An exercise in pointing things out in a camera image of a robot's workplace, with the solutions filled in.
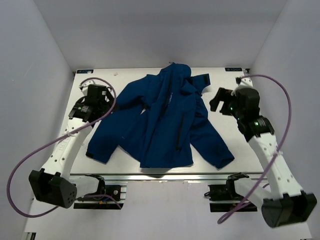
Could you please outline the blue and black jacket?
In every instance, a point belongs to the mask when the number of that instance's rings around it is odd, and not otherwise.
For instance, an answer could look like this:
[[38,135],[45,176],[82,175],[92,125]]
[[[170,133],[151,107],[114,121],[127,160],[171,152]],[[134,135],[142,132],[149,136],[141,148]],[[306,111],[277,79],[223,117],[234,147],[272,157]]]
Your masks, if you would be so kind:
[[209,74],[194,76],[179,63],[130,82],[116,98],[118,110],[98,125],[86,156],[105,164],[120,147],[141,168],[172,169],[192,165],[195,148],[209,164],[225,167],[234,156],[208,119],[202,92],[210,83]]

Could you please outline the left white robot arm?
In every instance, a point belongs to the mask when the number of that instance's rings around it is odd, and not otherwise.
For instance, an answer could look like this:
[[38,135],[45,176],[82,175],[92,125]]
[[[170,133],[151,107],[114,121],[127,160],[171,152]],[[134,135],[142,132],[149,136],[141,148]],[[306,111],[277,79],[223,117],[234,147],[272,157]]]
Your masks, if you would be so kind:
[[110,88],[92,81],[80,87],[83,97],[78,99],[68,114],[65,139],[57,145],[39,171],[32,170],[28,179],[39,202],[69,208],[79,198],[99,200],[106,187],[99,175],[89,174],[70,178],[76,156],[93,126],[90,124],[105,115],[112,107],[114,97]]

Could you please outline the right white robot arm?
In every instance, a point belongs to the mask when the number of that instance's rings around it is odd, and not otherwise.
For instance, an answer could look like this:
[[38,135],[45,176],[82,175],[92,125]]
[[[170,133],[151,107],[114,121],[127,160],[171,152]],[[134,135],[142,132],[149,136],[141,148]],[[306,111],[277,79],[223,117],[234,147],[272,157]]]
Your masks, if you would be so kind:
[[270,190],[250,179],[245,173],[230,175],[226,180],[225,194],[233,199],[247,199],[261,210],[263,219],[271,228],[303,223],[314,210],[317,199],[306,193],[291,173],[270,121],[260,115],[260,95],[252,87],[230,90],[219,88],[209,102],[215,112],[223,103],[220,113],[233,116],[238,129],[254,151],[263,168]]

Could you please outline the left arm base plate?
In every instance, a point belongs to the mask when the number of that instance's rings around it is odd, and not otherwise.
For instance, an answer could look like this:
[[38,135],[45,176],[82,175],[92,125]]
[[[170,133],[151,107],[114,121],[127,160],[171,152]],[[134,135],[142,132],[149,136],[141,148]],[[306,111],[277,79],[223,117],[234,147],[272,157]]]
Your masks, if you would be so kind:
[[127,185],[100,175],[83,175],[72,180],[77,188],[73,208],[77,210],[121,210]]

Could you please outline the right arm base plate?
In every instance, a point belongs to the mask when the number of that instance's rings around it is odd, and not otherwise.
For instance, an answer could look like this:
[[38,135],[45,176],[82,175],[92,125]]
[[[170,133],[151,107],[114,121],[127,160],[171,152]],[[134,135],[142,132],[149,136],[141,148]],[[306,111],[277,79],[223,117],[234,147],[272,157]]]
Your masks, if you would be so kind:
[[211,213],[227,213],[243,199],[243,196],[231,193],[226,179],[209,180],[207,185],[208,190],[203,196],[209,201]]

